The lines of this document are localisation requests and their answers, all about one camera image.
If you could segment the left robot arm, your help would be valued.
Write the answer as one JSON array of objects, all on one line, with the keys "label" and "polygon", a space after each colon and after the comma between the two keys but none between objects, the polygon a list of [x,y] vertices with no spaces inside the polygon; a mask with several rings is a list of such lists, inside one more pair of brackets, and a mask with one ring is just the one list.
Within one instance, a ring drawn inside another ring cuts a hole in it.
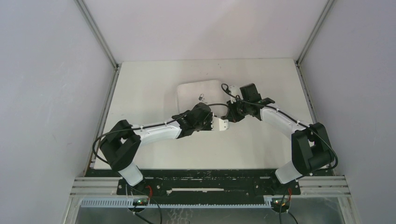
[{"label": "left robot arm", "polygon": [[119,173],[128,183],[128,189],[139,195],[145,191],[146,182],[134,163],[138,149],[162,140],[180,139],[194,132],[210,131],[212,117],[209,105],[198,103],[192,110],[174,115],[163,123],[138,127],[124,119],[97,142],[111,170]]}]

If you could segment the grey box lid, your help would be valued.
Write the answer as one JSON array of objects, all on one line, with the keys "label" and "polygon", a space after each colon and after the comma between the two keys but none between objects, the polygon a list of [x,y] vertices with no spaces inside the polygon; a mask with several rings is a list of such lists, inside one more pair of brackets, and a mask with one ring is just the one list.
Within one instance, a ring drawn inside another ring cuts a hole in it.
[{"label": "grey box lid", "polygon": [[177,107],[179,112],[191,110],[198,103],[225,104],[227,95],[221,89],[219,80],[209,80],[181,84],[177,87]]}]

